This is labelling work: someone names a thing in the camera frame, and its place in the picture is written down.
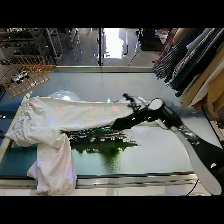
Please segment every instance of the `plastic bag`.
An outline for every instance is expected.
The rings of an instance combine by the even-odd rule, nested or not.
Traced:
[[[54,98],[54,99],[62,99],[62,100],[67,100],[67,101],[81,101],[81,99],[73,92],[70,91],[64,91],[64,90],[59,90],[58,92],[55,92],[48,97]]]

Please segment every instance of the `black cable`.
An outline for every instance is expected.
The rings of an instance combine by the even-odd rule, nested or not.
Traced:
[[[137,56],[137,54],[138,54],[139,51],[141,51],[141,49],[139,49],[139,50],[135,53],[135,55],[134,55],[133,58],[131,59],[131,61],[130,61],[130,63],[128,64],[128,66],[133,62],[134,58]]]
[[[194,187],[193,187],[193,188],[186,194],[186,196],[188,196],[188,195],[195,189],[195,187],[196,187],[197,184],[198,184],[198,181],[199,181],[199,179],[197,179],[197,181],[196,181]]]

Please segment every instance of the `floor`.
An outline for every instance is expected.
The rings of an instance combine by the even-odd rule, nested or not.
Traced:
[[[137,29],[105,28],[104,38],[104,66],[127,66],[136,52],[140,49],[136,35]],[[159,34],[161,42],[166,36]],[[98,30],[94,28],[78,28],[78,33],[73,42],[73,49],[69,48],[68,37],[60,34],[63,55],[58,61],[58,66],[98,66]],[[154,60],[159,56],[155,51],[139,51],[130,66],[152,67]]]
[[[76,189],[69,196],[185,196],[194,184]],[[191,196],[210,196],[204,187],[198,183]],[[36,196],[36,190],[31,189],[0,189],[0,196]]]

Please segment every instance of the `tan garment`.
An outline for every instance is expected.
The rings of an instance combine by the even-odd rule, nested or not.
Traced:
[[[191,28],[179,28],[173,38],[173,46],[175,46],[180,39],[189,31],[191,30]]]
[[[211,115],[224,105],[224,69],[208,86],[207,105]]]
[[[205,69],[205,71],[199,76],[195,83],[191,86],[185,97],[182,99],[181,108],[184,109],[188,107],[198,91],[200,90],[203,83],[210,77],[213,71],[219,66],[220,63],[224,61],[224,46],[219,50],[216,56],[213,58],[212,62]]]

